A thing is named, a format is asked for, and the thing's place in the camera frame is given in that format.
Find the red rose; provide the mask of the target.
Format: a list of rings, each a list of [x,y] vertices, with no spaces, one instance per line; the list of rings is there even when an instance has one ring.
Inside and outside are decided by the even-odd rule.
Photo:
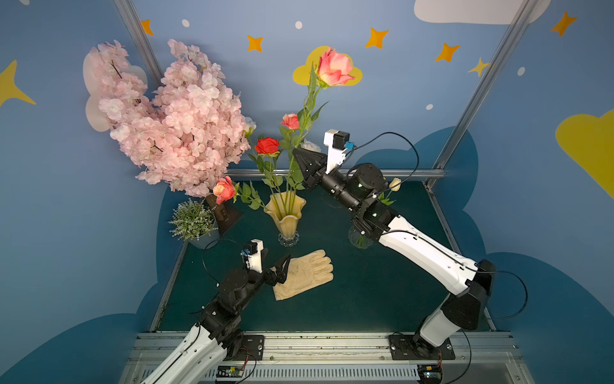
[[[277,217],[282,219],[286,214],[286,199],[282,197],[281,187],[284,179],[276,175],[278,156],[280,155],[280,142],[272,138],[263,138],[257,141],[255,150],[255,163],[257,169],[262,172],[262,181],[270,188],[273,195],[273,207],[277,210]]]

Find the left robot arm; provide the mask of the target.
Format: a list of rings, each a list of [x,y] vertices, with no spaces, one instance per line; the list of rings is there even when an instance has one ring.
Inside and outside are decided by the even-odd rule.
[[[197,383],[225,358],[239,353],[242,312],[262,286],[286,281],[290,256],[284,256],[262,272],[254,269],[253,255],[244,259],[246,265],[225,276],[216,296],[201,311],[187,336],[142,382]]]

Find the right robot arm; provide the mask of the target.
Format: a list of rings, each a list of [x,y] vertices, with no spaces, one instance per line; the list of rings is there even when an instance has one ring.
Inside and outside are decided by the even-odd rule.
[[[492,294],[492,262],[457,254],[422,233],[391,206],[380,200],[389,184],[371,163],[357,167],[349,178],[329,168],[327,155],[296,148],[293,156],[308,189],[322,187],[352,215],[353,227],[431,274],[449,292],[415,332],[414,353],[427,358],[459,330],[476,330]]]

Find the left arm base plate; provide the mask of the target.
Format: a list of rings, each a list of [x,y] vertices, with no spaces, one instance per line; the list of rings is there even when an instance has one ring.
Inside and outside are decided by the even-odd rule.
[[[263,334],[241,334],[227,347],[226,361],[250,360],[262,361],[265,347]]]

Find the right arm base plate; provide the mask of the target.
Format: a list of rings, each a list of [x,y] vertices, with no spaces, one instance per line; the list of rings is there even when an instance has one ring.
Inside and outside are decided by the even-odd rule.
[[[387,336],[392,360],[395,361],[452,361],[456,359],[449,339],[439,347],[433,347],[419,335],[393,332]]]

